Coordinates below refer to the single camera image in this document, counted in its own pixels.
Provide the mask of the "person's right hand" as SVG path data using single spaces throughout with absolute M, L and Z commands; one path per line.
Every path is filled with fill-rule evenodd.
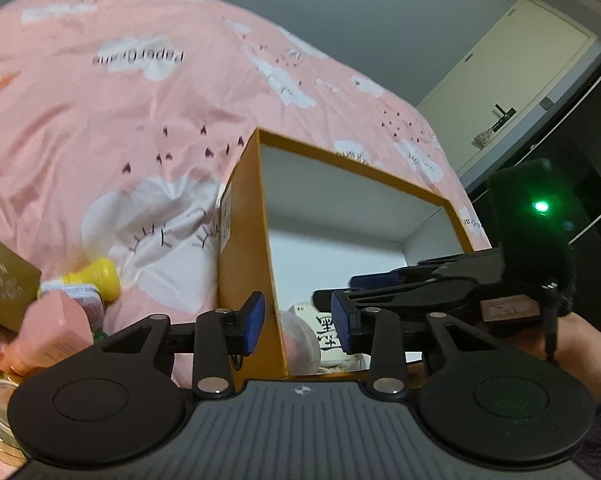
M 601 405 L 601 332 L 576 313 L 559 318 L 554 357 L 559 367 L 580 380 Z

